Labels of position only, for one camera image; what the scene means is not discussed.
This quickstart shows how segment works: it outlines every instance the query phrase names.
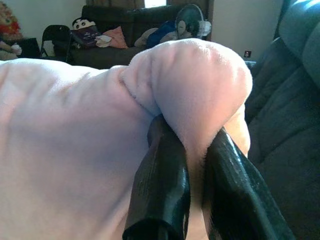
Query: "black chair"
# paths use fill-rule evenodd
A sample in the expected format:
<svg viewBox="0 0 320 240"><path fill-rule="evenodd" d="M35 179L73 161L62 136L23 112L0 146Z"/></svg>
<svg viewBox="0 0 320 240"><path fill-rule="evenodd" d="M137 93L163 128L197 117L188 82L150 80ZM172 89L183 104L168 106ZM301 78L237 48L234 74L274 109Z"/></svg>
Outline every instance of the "black chair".
<svg viewBox="0 0 320 240"><path fill-rule="evenodd" d="M44 48L45 41L52 41L55 46L64 49L65 54L49 56ZM71 31L65 25L49 25L46 27L42 34L42 43L40 49L40 58L47 60L56 60L68 62L70 59L70 46L71 46Z"/></svg>

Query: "fleece blanket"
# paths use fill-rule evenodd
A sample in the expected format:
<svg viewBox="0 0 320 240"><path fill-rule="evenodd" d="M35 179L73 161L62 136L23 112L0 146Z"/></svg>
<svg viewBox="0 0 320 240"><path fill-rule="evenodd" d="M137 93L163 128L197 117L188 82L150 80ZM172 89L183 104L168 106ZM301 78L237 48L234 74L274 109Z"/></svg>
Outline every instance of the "fleece blanket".
<svg viewBox="0 0 320 240"><path fill-rule="evenodd" d="M187 153L188 240L207 239L203 158L225 126L244 154L252 77L232 50L169 41L129 66L0 64L0 239L120 240L147 132L162 113Z"/></svg>

